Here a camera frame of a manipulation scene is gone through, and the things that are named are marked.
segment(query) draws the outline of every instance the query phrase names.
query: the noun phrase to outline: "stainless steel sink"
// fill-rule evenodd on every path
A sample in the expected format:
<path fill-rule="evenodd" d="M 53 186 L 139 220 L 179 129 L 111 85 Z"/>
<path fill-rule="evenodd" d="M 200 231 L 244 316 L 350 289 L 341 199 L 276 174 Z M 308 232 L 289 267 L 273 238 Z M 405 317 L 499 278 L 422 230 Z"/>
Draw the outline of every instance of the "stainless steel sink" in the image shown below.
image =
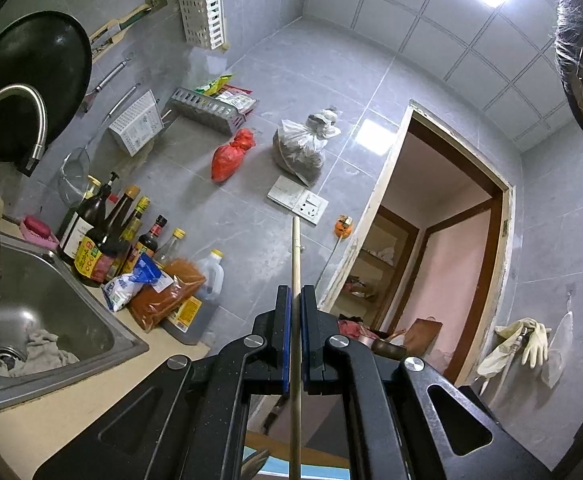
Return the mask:
<path fill-rule="evenodd" d="M 0 408 L 42 396 L 146 352 L 136 337 L 51 251 L 1 235 L 0 353 L 27 355 L 26 331 L 44 328 L 80 362 L 25 377 L 0 377 Z"/>

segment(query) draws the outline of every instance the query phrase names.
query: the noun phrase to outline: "beige countertop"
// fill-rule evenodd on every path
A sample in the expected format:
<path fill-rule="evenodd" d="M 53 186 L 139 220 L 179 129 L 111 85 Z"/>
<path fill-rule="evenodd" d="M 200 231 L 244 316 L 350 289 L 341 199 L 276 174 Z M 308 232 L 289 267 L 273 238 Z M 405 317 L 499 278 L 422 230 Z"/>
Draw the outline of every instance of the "beige countertop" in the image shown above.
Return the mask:
<path fill-rule="evenodd" d="M 17 235 L 12 228 L 1 228 Z M 99 288 L 88 289 L 105 304 Z M 114 315 L 150 346 L 147 352 L 79 383 L 0 411 L 0 454 L 22 480 L 30 480 L 43 462 L 168 357 L 184 354 L 196 360 L 209 351 L 202 343 L 183 345 L 160 327 L 145 334 L 127 310 Z"/>

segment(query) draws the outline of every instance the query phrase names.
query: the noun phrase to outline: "faucet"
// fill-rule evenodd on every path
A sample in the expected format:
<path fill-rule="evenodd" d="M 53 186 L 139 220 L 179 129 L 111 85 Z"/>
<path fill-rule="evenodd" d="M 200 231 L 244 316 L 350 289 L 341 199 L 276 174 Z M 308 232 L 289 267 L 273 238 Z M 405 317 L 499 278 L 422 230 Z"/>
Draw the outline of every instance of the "faucet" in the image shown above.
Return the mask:
<path fill-rule="evenodd" d="M 18 167 L 18 171 L 27 176 L 31 176 L 38 165 L 38 162 L 43 158 L 43 153 L 45 151 L 45 140 L 47 138 L 47 109 L 45 108 L 45 103 L 41 95 L 38 93 L 38 90 L 30 85 L 16 83 L 1 88 L 0 102 L 12 95 L 26 97 L 33 101 L 34 107 L 36 108 L 36 115 L 38 116 L 38 133 L 36 135 L 34 149 L 32 150 L 29 159 Z"/>

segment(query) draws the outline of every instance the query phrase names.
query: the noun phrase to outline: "wall switch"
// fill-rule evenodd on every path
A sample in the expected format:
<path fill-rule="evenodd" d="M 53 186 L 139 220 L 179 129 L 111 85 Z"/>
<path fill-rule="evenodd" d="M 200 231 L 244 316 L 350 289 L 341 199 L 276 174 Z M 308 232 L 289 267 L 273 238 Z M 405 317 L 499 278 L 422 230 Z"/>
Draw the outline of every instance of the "wall switch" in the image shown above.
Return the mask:
<path fill-rule="evenodd" d="M 312 193 L 309 189 L 299 186 L 299 184 L 290 181 L 284 176 L 278 177 L 267 196 L 313 224 L 318 224 L 320 217 L 329 204 L 328 200 L 319 197 L 316 193 Z"/>

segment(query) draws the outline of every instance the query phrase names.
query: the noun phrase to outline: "bottle cap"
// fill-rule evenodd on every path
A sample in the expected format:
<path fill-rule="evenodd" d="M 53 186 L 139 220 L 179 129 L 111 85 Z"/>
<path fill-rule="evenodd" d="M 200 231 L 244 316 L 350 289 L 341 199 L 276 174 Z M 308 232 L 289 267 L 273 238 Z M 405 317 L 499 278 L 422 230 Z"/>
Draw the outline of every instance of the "bottle cap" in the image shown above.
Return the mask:
<path fill-rule="evenodd" d="M 145 210 L 149 207 L 149 205 L 150 199 L 148 199 L 146 196 L 141 196 L 140 200 L 136 204 L 136 210 L 140 211 L 141 213 L 145 213 Z"/>
<path fill-rule="evenodd" d="M 125 190 L 125 194 L 134 200 L 136 200 L 136 197 L 138 196 L 139 193 L 140 193 L 140 187 L 138 187 L 138 186 L 129 186 Z"/>

